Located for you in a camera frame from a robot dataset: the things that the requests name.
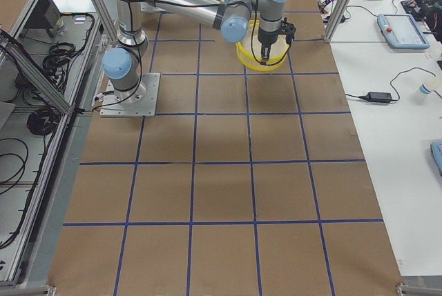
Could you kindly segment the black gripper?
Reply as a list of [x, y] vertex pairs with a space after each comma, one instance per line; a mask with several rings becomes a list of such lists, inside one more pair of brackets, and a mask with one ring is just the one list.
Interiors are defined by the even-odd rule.
[[260, 64], [266, 65], [271, 52], [271, 45], [274, 44], [278, 38], [280, 32], [280, 19], [266, 20], [260, 19], [258, 29], [258, 41], [262, 44], [260, 50]]

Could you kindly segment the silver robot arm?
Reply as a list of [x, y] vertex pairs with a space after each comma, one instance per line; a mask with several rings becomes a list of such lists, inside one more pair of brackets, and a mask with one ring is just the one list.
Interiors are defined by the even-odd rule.
[[253, 13], [260, 13], [258, 42], [261, 45], [258, 62], [267, 65], [271, 47], [279, 36], [287, 44], [294, 40], [296, 29], [283, 16], [286, 0], [123, 0], [146, 2], [168, 12], [195, 19], [199, 23], [219, 30], [230, 43], [241, 42], [247, 34]]

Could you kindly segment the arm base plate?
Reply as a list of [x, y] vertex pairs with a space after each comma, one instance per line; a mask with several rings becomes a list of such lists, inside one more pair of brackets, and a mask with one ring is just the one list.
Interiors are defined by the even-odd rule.
[[154, 117], [157, 106], [161, 74], [144, 73], [137, 90], [128, 92], [115, 90], [108, 80], [107, 91], [113, 93], [104, 96], [99, 115], [101, 117]]

